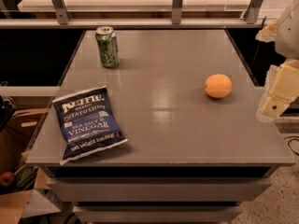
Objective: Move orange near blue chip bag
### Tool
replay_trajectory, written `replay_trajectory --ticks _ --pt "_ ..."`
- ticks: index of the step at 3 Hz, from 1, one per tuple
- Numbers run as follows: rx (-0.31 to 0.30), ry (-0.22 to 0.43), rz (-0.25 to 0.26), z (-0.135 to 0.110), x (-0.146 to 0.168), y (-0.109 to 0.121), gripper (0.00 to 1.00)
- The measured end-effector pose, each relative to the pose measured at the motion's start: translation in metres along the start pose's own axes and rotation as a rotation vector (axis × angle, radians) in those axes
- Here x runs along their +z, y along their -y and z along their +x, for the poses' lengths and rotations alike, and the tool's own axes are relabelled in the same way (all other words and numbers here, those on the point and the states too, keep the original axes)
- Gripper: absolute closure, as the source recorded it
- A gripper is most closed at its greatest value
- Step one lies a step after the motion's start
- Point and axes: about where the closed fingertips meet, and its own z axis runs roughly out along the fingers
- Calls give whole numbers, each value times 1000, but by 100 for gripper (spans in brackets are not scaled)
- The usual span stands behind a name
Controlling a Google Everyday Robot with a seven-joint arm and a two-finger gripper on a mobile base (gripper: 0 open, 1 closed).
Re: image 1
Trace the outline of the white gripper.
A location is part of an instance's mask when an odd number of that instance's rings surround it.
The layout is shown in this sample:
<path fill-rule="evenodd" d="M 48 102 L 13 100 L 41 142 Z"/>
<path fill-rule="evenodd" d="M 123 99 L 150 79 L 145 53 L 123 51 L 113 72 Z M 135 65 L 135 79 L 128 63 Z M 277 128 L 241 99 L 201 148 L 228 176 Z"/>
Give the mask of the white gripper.
<path fill-rule="evenodd" d="M 280 66 L 271 65 L 263 87 L 256 118 L 270 122 L 279 118 L 299 97 L 299 0 L 292 0 L 278 20 L 270 22 L 255 39 L 275 41 L 275 50 L 289 58 Z"/>

